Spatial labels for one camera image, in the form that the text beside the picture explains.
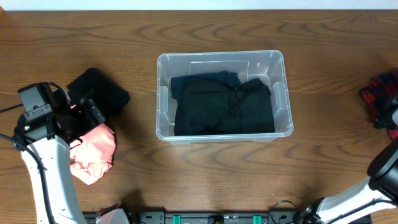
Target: wrinkled fabric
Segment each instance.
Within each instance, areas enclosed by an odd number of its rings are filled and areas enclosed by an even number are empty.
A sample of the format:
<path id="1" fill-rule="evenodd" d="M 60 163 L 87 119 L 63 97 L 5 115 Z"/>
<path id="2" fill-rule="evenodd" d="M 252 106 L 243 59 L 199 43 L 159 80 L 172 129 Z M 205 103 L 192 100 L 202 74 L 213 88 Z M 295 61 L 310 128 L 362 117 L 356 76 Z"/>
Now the wrinkled fabric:
<path id="1" fill-rule="evenodd" d="M 100 179 L 112 167 L 112 156 L 116 148 L 114 132 L 105 124 L 100 124 L 90 132 L 70 144 L 70 158 L 75 163 L 70 172 L 85 184 L 90 185 Z"/>
<path id="2" fill-rule="evenodd" d="M 190 77 L 177 100 L 174 135 L 274 133 L 270 96 L 258 78 L 231 88 Z"/>
<path id="3" fill-rule="evenodd" d="M 171 90 L 172 90 L 172 98 L 175 100 L 179 100 L 181 94 L 183 94 L 183 88 L 185 86 L 185 82 L 191 78 L 206 78 L 209 80 L 219 81 L 220 83 L 235 89 L 241 85 L 241 81 L 238 79 L 238 74 L 236 72 L 227 72 L 222 71 L 218 73 L 203 73 L 198 75 L 186 75 L 182 77 L 174 77 L 171 78 Z"/>
<path id="4" fill-rule="evenodd" d="M 372 122 L 374 122 L 375 118 L 377 118 L 377 115 L 380 112 L 383 112 L 388 99 L 397 93 L 398 70 L 389 73 L 383 73 L 372 78 L 369 86 L 359 90 L 359 94 L 368 105 Z M 387 131 L 392 140 L 398 139 L 398 130 L 387 128 Z"/>

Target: black clothing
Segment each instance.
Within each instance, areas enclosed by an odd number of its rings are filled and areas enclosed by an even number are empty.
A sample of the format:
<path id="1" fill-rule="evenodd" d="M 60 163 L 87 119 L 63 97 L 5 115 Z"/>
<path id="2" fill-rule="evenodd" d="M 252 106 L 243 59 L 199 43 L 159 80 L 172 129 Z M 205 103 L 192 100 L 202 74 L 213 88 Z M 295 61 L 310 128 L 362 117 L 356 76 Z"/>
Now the black clothing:
<path id="1" fill-rule="evenodd" d="M 222 84 L 225 84 L 231 88 L 236 88 L 240 86 L 241 81 L 238 79 L 238 74 L 231 72 L 228 73 L 227 71 L 222 71 L 218 73 L 204 73 L 198 75 L 187 75 L 182 77 L 175 77 L 171 78 L 171 89 L 172 89 L 172 98 L 178 100 L 181 95 L 182 88 L 186 80 L 191 77 L 200 77 L 200 78 L 207 78 L 210 80 L 217 80 Z"/>
<path id="2" fill-rule="evenodd" d="M 189 76 L 178 95 L 175 136 L 275 132 L 271 92 L 258 78 L 231 88 Z"/>
<path id="3" fill-rule="evenodd" d="M 130 100 L 129 92 L 96 68 L 89 68 L 67 88 L 73 103 L 90 98 L 106 117 L 118 114 Z"/>

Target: pink cloth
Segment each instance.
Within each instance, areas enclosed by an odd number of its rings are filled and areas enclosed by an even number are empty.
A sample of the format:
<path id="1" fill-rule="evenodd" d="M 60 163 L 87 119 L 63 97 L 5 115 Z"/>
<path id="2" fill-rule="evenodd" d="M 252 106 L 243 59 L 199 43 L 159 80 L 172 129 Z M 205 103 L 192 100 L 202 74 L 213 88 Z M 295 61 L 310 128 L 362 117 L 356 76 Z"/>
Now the pink cloth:
<path id="1" fill-rule="evenodd" d="M 116 148 L 114 132 L 105 124 L 100 124 L 79 140 L 70 144 L 70 172 L 85 184 L 93 184 L 112 167 L 112 155 Z"/>

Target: plastic storage container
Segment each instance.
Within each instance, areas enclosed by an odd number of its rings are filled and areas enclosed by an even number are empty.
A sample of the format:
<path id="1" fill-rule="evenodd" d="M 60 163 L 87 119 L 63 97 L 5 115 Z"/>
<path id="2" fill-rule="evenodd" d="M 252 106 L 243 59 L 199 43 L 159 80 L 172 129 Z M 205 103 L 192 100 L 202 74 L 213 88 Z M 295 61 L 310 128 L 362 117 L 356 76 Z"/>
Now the plastic storage container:
<path id="1" fill-rule="evenodd" d="M 236 72 L 242 83 L 253 78 L 271 90 L 275 133 L 174 136 L 177 101 L 171 97 L 170 79 L 220 71 Z M 272 141 L 293 132 L 284 56 L 278 50 L 162 54 L 157 60 L 156 135 L 171 144 L 223 141 Z"/>

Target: wood grain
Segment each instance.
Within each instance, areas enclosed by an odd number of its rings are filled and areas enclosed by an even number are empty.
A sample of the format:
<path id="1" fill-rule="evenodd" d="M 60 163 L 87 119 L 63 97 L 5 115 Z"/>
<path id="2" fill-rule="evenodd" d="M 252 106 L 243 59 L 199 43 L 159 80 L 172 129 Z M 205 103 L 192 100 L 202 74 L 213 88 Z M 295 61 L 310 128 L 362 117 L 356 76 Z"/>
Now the wood grain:
<path id="1" fill-rule="evenodd" d="M 288 138 L 171 146 L 155 135 L 156 59 L 166 52 L 278 49 L 285 57 L 294 121 Z M 118 117 L 114 167 L 87 186 L 73 178 L 82 210 L 120 200 L 132 209 L 267 210 L 305 205 L 366 176 L 390 142 L 372 128 L 358 90 L 398 67 L 397 11 L 7 12 L 0 23 L 0 108 L 33 82 L 65 87 L 98 67 L 131 94 Z M 22 108 L 0 114 L 12 134 Z M 0 142 L 0 220 L 34 223 L 29 175 Z M 395 210 L 375 223 L 395 223 Z"/>

